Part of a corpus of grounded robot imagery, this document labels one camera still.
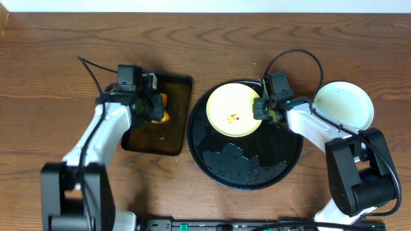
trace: wood grain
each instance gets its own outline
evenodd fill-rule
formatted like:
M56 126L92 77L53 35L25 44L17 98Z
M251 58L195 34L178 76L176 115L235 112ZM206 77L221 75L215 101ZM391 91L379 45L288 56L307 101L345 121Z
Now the wood grain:
M190 111L211 87L258 79L271 59L303 48L321 60L325 82L350 81L374 103L403 188L403 204L383 218L411 227L411 15L13 13L0 45L0 227L40 230L40 169L58 162L88 126L97 95L82 55L102 66L142 65L193 78ZM304 54L284 56L294 91L319 80ZM112 73L95 70L102 85ZM184 141L178 157L118 149L109 168L118 210L144 218L276 220L314 215L330 199L325 155L306 141L280 183L251 192L212 181ZM393 203L381 210L388 210Z

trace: orange object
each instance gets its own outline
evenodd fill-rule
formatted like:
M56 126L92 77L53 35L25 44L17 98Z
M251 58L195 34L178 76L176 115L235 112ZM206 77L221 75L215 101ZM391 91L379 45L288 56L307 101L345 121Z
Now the orange object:
M170 115L166 111L164 111L164 115L162 116L161 121L154 121L152 120L152 123L165 123L170 120Z
M164 107L167 107L167 95L165 93L160 93L162 97L162 102L164 103Z

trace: white plate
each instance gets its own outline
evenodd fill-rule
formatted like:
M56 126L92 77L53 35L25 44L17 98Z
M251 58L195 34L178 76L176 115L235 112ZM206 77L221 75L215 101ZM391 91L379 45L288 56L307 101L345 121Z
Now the white plate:
M338 81L323 86L315 96L314 104L341 123L361 130L367 129L374 118L370 97L348 82Z
M207 101L207 117L220 133L230 137L242 137L255 131L261 120L252 113L254 98L259 95L251 87L240 83L228 83L218 87Z

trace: black plate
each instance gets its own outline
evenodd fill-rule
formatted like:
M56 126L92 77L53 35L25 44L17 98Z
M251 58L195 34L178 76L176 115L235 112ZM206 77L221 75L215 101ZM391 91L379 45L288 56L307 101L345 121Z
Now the black plate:
M167 94L166 111L170 121L164 124L145 123L125 132L123 149L175 156L181 152L191 95L189 77L155 73L157 90Z
M230 83L242 83L260 95L263 93L257 81ZM302 136L267 121L244 137L228 137L217 132L207 118L205 107L219 86L198 100L189 118L188 146L195 162L207 176L234 189L262 189L279 182L296 165Z

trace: yellow plate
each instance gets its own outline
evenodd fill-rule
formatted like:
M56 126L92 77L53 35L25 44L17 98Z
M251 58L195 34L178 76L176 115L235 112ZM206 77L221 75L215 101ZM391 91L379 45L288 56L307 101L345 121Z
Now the yellow plate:
M242 137L255 131L261 120L252 113L254 98L259 95L251 87L228 83L218 87L207 101L207 117L215 130L230 137Z

